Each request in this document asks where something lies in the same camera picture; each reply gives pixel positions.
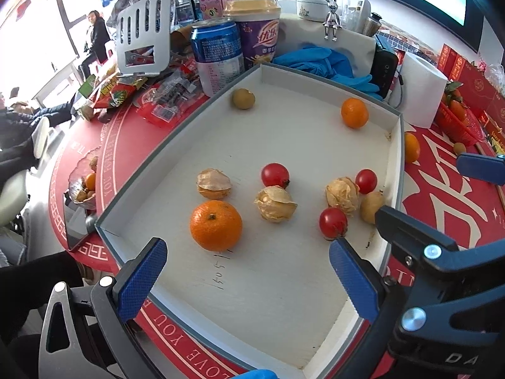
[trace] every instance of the toilet paper roll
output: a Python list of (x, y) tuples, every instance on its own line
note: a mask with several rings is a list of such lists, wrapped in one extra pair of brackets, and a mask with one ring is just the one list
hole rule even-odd
[[(401, 65), (402, 101), (398, 111), (415, 127), (430, 128), (445, 90), (447, 77), (425, 59), (407, 53)], [(396, 82), (389, 103), (398, 104), (401, 86)]]

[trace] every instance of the red tablecloth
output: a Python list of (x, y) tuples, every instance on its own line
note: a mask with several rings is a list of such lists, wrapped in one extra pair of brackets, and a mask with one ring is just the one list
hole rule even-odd
[[(199, 105), (194, 105), (182, 119)], [(97, 208), (101, 213), (135, 169), (178, 123), (180, 121), (166, 128), (155, 127), (140, 118), (132, 105), (121, 108), (105, 126), (98, 122), (76, 123), (58, 157), (50, 186), (50, 220), (65, 248), (61, 195), (68, 186), (68, 176), (77, 161), (89, 150), (102, 145), (97, 172)], [(461, 177), (455, 168), (452, 145), (438, 127), (408, 127), (407, 130), (412, 130), (419, 140), (421, 157), (405, 168), (403, 207), (406, 212), (454, 238), (463, 248), (473, 248), (505, 237), (505, 212), (496, 188), (486, 182)], [(117, 271), (113, 258), (98, 237), (91, 238), (74, 253), (74, 257), (96, 269)], [(390, 259), (387, 272), (404, 285), (413, 282), (412, 273), (394, 258)], [(215, 355), (188, 336), (149, 300), (141, 309), (137, 322), (191, 379), (225, 379), (243, 372), (242, 368)], [(387, 370), (389, 364), (390, 359), (385, 357), (376, 373)]]

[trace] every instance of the green leaf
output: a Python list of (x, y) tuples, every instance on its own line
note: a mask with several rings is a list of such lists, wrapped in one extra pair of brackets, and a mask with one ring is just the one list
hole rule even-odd
[(463, 83), (459, 81), (453, 81), (445, 86), (445, 92), (453, 92), (456, 88), (460, 88)]

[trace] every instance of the blue silicone pad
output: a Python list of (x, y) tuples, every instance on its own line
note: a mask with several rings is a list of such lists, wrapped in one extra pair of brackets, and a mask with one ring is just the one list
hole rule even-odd
[(378, 294), (339, 238), (330, 244), (330, 263), (358, 315), (373, 323), (379, 314)]
[(121, 322), (125, 323), (137, 316), (167, 262), (167, 253), (167, 244), (158, 238), (144, 260), (132, 272), (118, 295), (118, 315)]
[(505, 162), (502, 158), (463, 153), (456, 159), (456, 168), (464, 177), (505, 185)]

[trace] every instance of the tangerine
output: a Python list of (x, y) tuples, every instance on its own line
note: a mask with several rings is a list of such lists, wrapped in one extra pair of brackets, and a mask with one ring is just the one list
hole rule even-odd
[(95, 185), (96, 185), (96, 180), (97, 180), (97, 175), (94, 172), (89, 174), (86, 177), (86, 179), (84, 180), (84, 183), (86, 184), (86, 188), (88, 188), (88, 190), (90, 190), (90, 191), (94, 191)]
[(189, 231), (202, 248), (222, 252), (233, 247), (242, 234), (242, 218), (233, 205), (211, 200), (197, 206), (189, 220)]
[(450, 102), (449, 109), (456, 117), (458, 117), (458, 120), (464, 121), (466, 119), (466, 110), (460, 102), (452, 100)]
[(421, 145), (416, 136), (410, 132), (405, 133), (405, 162), (411, 164), (419, 159)]
[(340, 108), (342, 119), (349, 128), (363, 127), (368, 121), (368, 110), (365, 103), (358, 98), (348, 98)]

